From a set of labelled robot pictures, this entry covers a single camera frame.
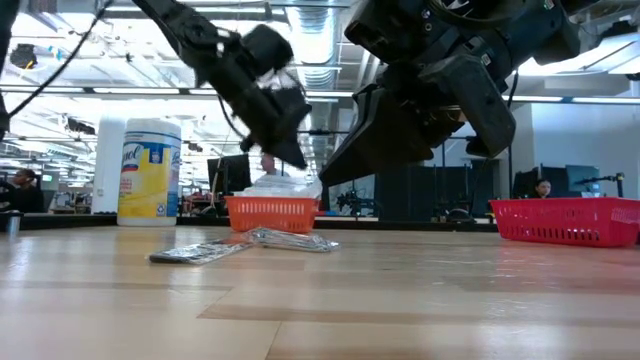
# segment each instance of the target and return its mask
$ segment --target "workbench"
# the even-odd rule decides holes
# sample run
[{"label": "workbench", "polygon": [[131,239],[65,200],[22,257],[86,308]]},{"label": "workbench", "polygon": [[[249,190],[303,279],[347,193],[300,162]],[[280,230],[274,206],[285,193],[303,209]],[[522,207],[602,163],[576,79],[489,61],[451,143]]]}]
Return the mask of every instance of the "workbench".
[{"label": "workbench", "polygon": [[587,359],[640,353],[640,253],[496,233],[318,230],[334,253],[157,250],[223,226],[21,231],[0,240],[0,358]]}]

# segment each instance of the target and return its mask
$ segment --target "plastic wrap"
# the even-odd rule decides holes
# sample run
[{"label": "plastic wrap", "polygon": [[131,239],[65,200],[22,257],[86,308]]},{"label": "plastic wrap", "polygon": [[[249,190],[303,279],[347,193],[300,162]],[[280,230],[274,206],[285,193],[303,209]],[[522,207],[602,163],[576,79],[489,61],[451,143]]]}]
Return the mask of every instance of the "plastic wrap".
[{"label": "plastic wrap", "polygon": [[151,254],[153,263],[202,265],[247,249],[250,244],[225,244],[223,240],[165,250]]},{"label": "plastic wrap", "polygon": [[311,184],[302,178],[287,176],[264,175],[244,191],[234,193],[234,196],[264,196],[264,197],[296,197],[317,199],[322,195],[322,183],[319,180]]},{"label": "plastic wrap", "polygon": [[257,228],[245,234],[247,240],[264,247],[326,253],[340,248],[340,244],[328,241],[320,235],[300,235],[266,228]]}]

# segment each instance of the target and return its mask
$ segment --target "red basket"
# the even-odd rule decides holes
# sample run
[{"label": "red basket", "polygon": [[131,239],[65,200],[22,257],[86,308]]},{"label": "red basket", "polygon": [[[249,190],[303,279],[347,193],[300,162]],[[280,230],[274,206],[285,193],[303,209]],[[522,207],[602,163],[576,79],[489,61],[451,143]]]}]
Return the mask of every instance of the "red basket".
[{"label": "red basket", "polygon": [[552,244],[626,247],[638,237],[640,201],[620,198],[493,200],[500,236]]},{"label": "red basket", "polygon": [[309,233],[318,210],[318,201],[307,198],[229,196],[225,199],[234,231],[267,227]]}]

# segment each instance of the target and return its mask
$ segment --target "person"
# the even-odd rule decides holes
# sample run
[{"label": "person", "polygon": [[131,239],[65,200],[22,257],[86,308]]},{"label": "person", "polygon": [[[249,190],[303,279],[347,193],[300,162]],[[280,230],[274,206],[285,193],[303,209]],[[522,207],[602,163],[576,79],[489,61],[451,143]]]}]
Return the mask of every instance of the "person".
[{"label": "person", "polygon": [[283,170],[276,169],[276,161],[273,158],[273,155],[262,153],[262,159],[260,160],[260,165],[262,165],[262,170],[266,172],[267,175],[289,177],[289,174],[287,174]]},{"label": "person", "polygon": [[547,179],[538,179],[534,188],[532,199],[546,199],[551,193],[551,182]]},{"label": "person", "polygon": [[1,180],[0,187],[6,192],[0,193],[0,202],[9,203],[0,211],[17,210],[22,213],[44,212],[44,196],[42,191],[33,185],[36,173],[30,169],[18,170],[12,182],[16,186]]}]

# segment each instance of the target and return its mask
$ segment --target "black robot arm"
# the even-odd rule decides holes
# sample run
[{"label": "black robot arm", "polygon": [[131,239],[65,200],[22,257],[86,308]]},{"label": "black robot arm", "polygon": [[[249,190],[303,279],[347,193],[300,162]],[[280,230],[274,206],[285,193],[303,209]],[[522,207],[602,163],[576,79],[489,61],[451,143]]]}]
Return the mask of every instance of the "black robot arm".
[{"label": "black robot arm", "polygon": [[[258,144],[266,153],[299,168],[306,167],[296,139],[300,122],[311,111],[303,90],[260,88],[257,84],[259,78],[283,69],[292,60],[291,46],[282,36],[265,25],[240,36],[214,26],[191,7],[174,0],[133,2],[156,23],[180,59],[194,70],[196,85],[210,83],[229,104],[233,115],[247,125],[250,134],[241,144],[244,151]],[[3,60],[18,1],[4,3],[15,3],[16,9],[6,13],[3,8],[0,14]],[[6,131],[9,119],[6,111],[3,113]]]},{"label": "black robot arm", "polygon": [[[464,11],[443,3],[453,0],[365,0],[355,13],[345,36],[387,68],[354,94],[358,120],[320,173],[325,185],[432,159],[461,119],[476,132],[468,153],[498,155],[515,133],[505,79],[531,57],[548,64],[580,53],[558,0],[471,0]],[[594,1],[570,3],[578,11]]]}]

